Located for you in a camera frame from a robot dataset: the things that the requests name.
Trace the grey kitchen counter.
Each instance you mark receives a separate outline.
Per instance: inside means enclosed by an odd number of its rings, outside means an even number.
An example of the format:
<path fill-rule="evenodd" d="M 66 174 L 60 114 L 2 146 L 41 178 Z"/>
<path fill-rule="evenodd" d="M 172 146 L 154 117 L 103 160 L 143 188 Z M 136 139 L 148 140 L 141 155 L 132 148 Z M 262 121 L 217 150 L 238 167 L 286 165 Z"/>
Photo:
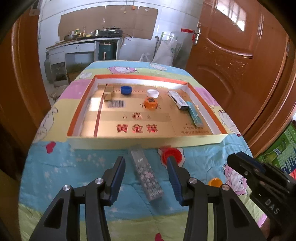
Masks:
<path fill-rule="evenodd" d="M 100 56 L 102 46 L 106 44 L 111 44 L 113 49 L 111 60 L 118 60 L 122 43 L 122 37 L 81 38 L 50 46 L 46 49 L 46 77 L 55 86 L 69 84 L 90 63 L 106 60 Z"/>

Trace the red bottle cap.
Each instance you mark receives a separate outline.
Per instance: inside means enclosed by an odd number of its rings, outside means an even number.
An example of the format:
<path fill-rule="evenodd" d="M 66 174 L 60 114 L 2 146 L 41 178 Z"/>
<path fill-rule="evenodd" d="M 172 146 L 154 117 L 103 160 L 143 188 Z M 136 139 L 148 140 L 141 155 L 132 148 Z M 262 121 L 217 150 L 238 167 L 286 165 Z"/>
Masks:
<path fill-rule="evenodd" d="M 159 155 L 161 156 L 161 162 L 165 167 L 167 166 L 167 160 L 169 157 L 174 157 L 175 161 L 179 166 L 182 166 L 185 161 L 184 152 L 182 148 L 159 149 Z"/>

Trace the brown wooden door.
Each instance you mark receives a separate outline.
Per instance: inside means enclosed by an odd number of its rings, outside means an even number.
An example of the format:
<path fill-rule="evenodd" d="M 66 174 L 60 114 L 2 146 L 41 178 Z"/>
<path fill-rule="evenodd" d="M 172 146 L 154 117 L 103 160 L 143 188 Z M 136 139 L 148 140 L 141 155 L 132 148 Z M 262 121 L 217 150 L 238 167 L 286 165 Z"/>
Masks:
<path fill-rule="evenodd" d="M 295 113 L 295 44 L 258 1 L 204 1 L 197 31 L 186 70 L 258 156 Z"/>

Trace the orange rimmed cardboard tray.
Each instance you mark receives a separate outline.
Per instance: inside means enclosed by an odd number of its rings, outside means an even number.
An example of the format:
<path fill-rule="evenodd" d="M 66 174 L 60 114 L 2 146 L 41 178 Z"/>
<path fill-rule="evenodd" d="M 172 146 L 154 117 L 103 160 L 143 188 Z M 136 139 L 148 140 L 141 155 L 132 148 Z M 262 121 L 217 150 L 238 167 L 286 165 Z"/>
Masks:
<path fill-rule="evenodd" d="M 113 85 L 112 100 L 104 101 L 106 85 Z M 122 95 L 121 86 L 131 86 Z M 147 109 L 147 90 L 156 89 L 156 109 Z M 204 127 L 194 125 L 188 110 L 179 110 L 168 92 L 192 102 Z M 76 108 L 67 132 L 74 149 L 115 150 L 140 145 L 145 149 L 216 144 L 227 135 L 226 126 L 197 90 L 186 81 L 142 75 L 95 75 Z"/>

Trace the white bottle cap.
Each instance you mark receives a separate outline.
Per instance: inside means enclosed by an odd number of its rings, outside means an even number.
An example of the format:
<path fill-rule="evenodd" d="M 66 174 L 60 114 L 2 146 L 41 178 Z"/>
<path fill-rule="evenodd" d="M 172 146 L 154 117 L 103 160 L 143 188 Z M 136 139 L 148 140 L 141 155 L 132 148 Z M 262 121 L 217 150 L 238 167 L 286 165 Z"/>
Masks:
<path fill-rule="evenodd" d="M 156 89 L 148 89 L 147 90 L 147 96 L 151 98 L 158 98 L 159 97 L 159 92 Z"/>

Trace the blue bottle cap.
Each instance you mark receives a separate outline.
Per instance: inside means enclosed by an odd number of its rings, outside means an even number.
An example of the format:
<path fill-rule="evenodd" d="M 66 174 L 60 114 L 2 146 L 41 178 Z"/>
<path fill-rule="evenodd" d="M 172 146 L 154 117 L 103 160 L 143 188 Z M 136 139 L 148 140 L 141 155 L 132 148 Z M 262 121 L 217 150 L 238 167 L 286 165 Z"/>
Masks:
<path fill-rule="evenodd" d="M 122 95 L 130 95 L 132 93 L 132 87 L 131 86 L 121 86 L 120 92 Z"/>

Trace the white hanging sack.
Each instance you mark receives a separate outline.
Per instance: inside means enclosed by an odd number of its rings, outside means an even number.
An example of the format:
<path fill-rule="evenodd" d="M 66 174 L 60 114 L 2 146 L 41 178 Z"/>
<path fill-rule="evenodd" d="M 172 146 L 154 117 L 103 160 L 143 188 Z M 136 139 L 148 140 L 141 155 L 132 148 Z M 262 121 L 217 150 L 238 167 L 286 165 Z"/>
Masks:
<path fill-rule="evenodd" d="M 177 40 L 175 38 L 161 41 L 160 46 L 152 60 L 152 63 L 172 66 L 176 47 Z"/>

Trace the left wooden door frame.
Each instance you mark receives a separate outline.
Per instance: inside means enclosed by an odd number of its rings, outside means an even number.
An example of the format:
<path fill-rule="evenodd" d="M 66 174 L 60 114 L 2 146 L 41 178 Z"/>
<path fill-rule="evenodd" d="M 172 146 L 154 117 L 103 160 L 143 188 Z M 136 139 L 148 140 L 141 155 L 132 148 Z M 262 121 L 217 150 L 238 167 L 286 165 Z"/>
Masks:
<path fill-rule="evenodd" d="M 1 170 L 23 171 L 41 121 L 51 106 L 38 55 L 40 1 L 1 1 Z"/>

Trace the teal lighter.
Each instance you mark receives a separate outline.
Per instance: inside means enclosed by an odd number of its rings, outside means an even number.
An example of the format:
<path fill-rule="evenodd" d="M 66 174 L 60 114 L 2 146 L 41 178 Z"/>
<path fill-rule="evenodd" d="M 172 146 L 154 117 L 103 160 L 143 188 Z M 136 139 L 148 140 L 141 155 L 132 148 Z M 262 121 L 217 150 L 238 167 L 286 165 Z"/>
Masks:
<path fill-rule="evenodd" d="M 188 105 L 188 112 L 193 120 L 194 125 L 198 128 L 203 128 L 204 124 L 197 112 L 196 106 L 190 101 L 187 101 L 186 104 Z"/>

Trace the gold rectangular box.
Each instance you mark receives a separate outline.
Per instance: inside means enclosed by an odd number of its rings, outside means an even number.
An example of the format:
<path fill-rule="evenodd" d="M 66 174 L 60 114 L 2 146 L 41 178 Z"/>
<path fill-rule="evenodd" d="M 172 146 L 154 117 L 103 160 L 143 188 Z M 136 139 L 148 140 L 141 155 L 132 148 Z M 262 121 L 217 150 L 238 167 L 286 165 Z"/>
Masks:
<path fill-rule="evenodd" d="M 112 93 L 113 93 L 114 86 L 107 84 L 103 93 L 104 101 L 112 100 Z"/>

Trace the white Hello Kitty case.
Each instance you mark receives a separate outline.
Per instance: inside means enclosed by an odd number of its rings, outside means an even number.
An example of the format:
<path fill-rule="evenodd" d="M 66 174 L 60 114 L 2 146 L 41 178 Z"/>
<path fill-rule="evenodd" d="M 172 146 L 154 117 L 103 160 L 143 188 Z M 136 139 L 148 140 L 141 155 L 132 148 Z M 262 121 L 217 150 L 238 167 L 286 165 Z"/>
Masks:
<path fill-rule="evenodd" d="M 189 109 L 189 105 L 184 101 L 184 99 L 182 99 L 182 97 L 176 91 L 170 90 L 168 92 L 168 96 L 174 101 L 179 110 Z"/>

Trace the cardboard wall sheets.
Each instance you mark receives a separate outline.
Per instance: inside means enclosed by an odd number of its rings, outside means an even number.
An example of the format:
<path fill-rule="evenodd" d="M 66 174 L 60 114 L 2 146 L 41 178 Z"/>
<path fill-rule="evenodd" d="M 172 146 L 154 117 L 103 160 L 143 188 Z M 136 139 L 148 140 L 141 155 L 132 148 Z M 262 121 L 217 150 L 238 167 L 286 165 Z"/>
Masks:
<path fill-rule="evenodd" d="M 96 29 L 117 27 L 134 38 L 150 40 L 157 16 L 158 9 L 144 6 L 112 5 L 81 9 L 61 16 L 58 36 L 62 40 L 76 29 L 89 34 Z"/>

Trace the red cardboard box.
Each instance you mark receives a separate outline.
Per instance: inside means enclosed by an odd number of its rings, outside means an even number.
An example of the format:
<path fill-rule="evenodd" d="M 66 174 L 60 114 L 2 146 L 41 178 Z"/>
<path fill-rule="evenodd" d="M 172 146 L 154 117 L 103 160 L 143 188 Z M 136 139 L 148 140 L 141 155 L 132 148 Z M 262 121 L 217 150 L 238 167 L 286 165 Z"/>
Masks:
<path fill-rule="evenodd" d="M 292 173 L 290 173 L 290 176 L 292 176 L 292 178 L 296 179 L 296 169 L 294 169 L 292 171 Z"/>

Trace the black gas stove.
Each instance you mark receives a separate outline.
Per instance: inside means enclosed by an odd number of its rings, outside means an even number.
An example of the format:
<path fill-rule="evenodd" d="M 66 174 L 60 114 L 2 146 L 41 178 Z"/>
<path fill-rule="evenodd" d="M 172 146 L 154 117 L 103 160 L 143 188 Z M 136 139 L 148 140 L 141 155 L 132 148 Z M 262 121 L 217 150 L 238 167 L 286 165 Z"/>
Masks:
<path fill-rule="evenodd" d="M 123 30 L 117 27 L 105 28 L 99 30 L 98 36 L 101 38 L 118 38 L 123 36 Z"/>

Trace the teal air fryer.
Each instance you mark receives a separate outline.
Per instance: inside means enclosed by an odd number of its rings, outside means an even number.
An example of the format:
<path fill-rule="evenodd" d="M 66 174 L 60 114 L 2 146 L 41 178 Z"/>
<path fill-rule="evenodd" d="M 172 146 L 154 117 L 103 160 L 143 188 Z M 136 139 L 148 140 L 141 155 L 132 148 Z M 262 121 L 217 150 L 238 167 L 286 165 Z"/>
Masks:
<path fill-rule="evenodd" d="M 114 60 L 115 59 L 115 43 L 100 42 L 99 43 L 99 60 Z"/>

